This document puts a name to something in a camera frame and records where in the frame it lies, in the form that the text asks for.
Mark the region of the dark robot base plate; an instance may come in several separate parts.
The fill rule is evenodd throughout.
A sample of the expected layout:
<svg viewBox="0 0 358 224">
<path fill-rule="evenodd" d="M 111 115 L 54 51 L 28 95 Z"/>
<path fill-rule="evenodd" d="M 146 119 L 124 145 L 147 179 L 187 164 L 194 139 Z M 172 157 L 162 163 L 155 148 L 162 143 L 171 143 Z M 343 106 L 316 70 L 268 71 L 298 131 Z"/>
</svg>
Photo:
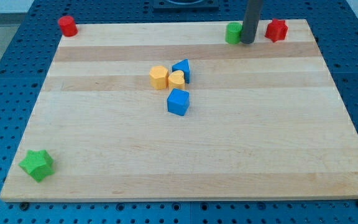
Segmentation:
<svg viewBox="0 0 358 224">
<path fill-rule="evenodd" d="M 219 0 L 151 0 L 154 11 L 219 9 Z"/>
</svg>

